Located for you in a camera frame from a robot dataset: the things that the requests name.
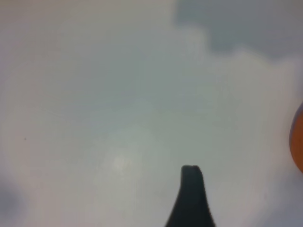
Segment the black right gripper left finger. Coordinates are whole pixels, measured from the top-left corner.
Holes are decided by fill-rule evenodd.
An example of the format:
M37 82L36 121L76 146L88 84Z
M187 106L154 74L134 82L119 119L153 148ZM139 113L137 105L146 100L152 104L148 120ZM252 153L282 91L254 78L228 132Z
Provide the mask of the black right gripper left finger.
M166 223L166 227L185 227L187 225L187 215L189 212L189 186L190 174L193 166L185 165L181 168L179 191Z

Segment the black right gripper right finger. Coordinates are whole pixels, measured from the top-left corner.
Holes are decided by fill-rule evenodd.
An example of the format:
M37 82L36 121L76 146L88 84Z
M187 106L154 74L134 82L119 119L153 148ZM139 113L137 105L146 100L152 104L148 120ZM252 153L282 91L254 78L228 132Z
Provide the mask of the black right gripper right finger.
M203 174L198 166L193 166L195 174L195 189L197 199L195 201L193 217L191 218L192 227L215 227L212 214L207 201Z

